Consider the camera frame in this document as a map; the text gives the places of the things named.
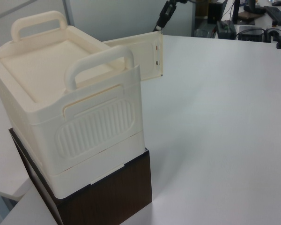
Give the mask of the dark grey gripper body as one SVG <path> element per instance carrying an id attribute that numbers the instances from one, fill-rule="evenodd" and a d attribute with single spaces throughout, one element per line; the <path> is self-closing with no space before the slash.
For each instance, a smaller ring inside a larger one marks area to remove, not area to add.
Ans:
<path id="1" fill-rule="evenodd" d="M 176 10 L 176 4 L 186 4 L 188 0 L 168 0 L 163 7 L 163 15 L 172 16 Z"/>

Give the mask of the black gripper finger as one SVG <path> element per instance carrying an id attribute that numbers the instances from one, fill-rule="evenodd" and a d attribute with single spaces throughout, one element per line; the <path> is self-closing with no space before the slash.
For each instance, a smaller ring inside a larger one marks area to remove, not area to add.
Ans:
<path id="1" fill-rule="evenodd" d="M 154 27 L 153 31 L 161 31 L 167 23 L 167 16 L 161 15 L 156 22 L 156 26 Z"/>
<path id="2" fill-rule="evenodd" d="M 167 22 L 170 20 L 171 15 L 161 15 L 156 22 L 156 30 L 162 30 Z"/>

